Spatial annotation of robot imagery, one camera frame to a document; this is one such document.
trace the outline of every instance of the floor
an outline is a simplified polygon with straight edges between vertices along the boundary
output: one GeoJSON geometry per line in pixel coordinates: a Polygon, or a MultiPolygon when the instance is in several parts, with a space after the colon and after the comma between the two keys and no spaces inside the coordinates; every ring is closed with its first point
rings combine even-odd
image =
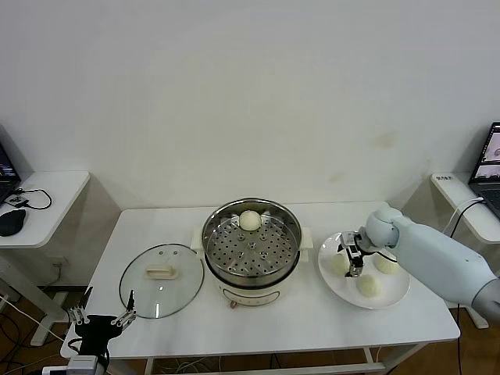
{"type": "MultiPolygon", "coordinates": [[[[80,298],[79,293],[70,293],[66,300],[65,307],[70,307],[80,298]]],[[[35,319],[42,318],[42,313],[35,306],[31,305],[25,298],[16,302],[16,306],[35,319]]],[[[67,361],[59,356],[61,347],[60,341],[53,337],[48,339],[48,343],[41,348],[29,348],[30,337],[33,333],[35,323],[20,315],[10,306],[6,306],[0,314],[0,373],[7,372],[12,375],[29,374],[35,370],[40,370],[43,366],[58,366],[66,364],[67,361]],[[34,363],[24,369],[16,370],[19,366],[34,363]]],[[[465,310],[461,309],[460,327],[462,329],[461,356],[462,373],[494,375],[500,373],[500,327],[491,327],[487,330],[477,330],[470,320],[465,310]]],[[[60,324],[54,327],[57,334],[66,333],[66,325],[60,324]]],[[[390,352],[390,348],[382,348],[379,359],[383,359],[390,352]]],[[[377,355],[377,349],[372,349],[373,357],[377,355]]],[[[193,359],[161,359],[155,361],[155,373],[175,373],[179,365],[189,363],[199,358],[193,359]]],[[[207,358],[188,366],[186,372],[208,372],[218,371],[219,365],[222,371],[231,370],[258,370],[277,369],[281,367],[300,366],[322,366],[333,364],[346,364],[362,362],[364,360],[363,351],[345,350],[336,352],[308,352],[278,355],[236,355],[223,357],[219,363],[219,357],[207,358]]],[[[142,373],[145,368],[144,360],[128,361],[129,366],[138,373],[142,373]]],[[[457,344],[456,341],[447,343],[430,344],[414,356],[402,363],[391,375],[419,375],[419,374],[452,374],[457,375],[457,344]]]]}

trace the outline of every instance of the computer mouse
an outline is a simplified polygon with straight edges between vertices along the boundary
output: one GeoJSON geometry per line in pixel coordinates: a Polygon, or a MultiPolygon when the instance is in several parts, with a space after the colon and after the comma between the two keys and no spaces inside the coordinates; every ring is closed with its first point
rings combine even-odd
{"type": "Polygon", "coordinates": [[[25,209],[15,209],[0,216],[0,236],[12,236],[19,232],[24,225],[25,209]]]}

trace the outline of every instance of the white wall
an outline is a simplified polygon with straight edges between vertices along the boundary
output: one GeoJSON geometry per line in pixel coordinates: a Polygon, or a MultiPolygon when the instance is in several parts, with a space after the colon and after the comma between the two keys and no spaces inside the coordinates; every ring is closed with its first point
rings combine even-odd
{"type": "Polygon", "coordinates": [[[498,0],[0,2],[0,123],[121,209],[389,200],[470,170],[498,0]]]}

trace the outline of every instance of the glass lid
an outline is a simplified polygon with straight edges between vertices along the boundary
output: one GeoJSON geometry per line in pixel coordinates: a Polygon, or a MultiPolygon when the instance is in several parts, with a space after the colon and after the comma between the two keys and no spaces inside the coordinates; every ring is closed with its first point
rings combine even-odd
{"type": "Polygon", "coordinates": [[[142,318],[163,318],[182,310],[197,295],[204,277],[196,252],[179,244],[157,245],[140,254],[123,272],[120,299],[127,306],[134,291],[142,318]]]}

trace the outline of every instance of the white table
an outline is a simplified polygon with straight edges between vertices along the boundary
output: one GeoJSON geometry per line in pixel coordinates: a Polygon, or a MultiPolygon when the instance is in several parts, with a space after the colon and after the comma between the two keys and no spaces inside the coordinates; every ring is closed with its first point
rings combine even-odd
{"type": "MultiPolygon", "coordinates": [[[[47,244],[88,180],[89,174],[86,171],[35,172],[23,180],[20,188],[44,189],[51,196],[52,205],[44,210],[25,209],[27,216],[23,229],[13,236],[0,237],[2,252],[10,252],[16,248],[32,248],[36,251],[36,248],[47,244]]],[[[48,202],[40,192],[26,194],[25,197],[30,200],[29,204],[35,207],[43,207],[48,202]]],[[[0,215],[14,209],[4,203],[0,205],[0,215]]],[[[53,323],[67,322],[66,313],[60,307],[66,298],[66,293],[57,293],[53,300],[50,299],[31,282],[29,277],[3,256],[0,256],[0,279],[47,314],[41,321],[46,327],[50,327],[53,323]]],[[[47,334],[47,330],[39,328],[31,344],[43,345],[47,334]]]]}
{"type": "MultiPolygon", "coordinates": [[[[266,352],[302,352],[401,345],[384,363],[315,367],[292,373],[375,372],[392,368],[426,343],[449,341],[460,334],[441,298],[412,279],[408,295],[384,310],[360,309],[334,295],[317,271],[318,246],[331,234],[357,229],[383,202],[288,205],[304,227],[310,227],[316,250],[309,263],[299,263],[290,292],[277,301],[236,309],[216,288],[205,268],[205,281],[193,302],[180,312],[159,320],[137,318],[109,343],[112,359],[168,356],[236,355],[266,352]]],[[[123,271],[138,254],[158,244],[189,245],[214,208],[135,209],[122,212],[91,279],[94,290],[87,314],[120,314],[123,271]]],[[[75,338],[73,328],[67,342],[75,338]]],[[[63,345],[61,355],[74,352],[63,345]]]]}
{"type": "MultiPolygon", "coordinates": [[[[435,173],[430,180],[436,188],[443,194],[453,209],[467,202],[470,199],[477,198],[477,194],[472,191],[468,185],[470,173],[435,173]]],[[[474,236],[485,244],[500,244],[500,220],[485,205],[475,205],[468,209],[462,217],[474,236]]],[[[479,315],[471,307],[466,307],[470,318],[475,326],[480,329],[489,327],[485,318],[479,315]]]]}

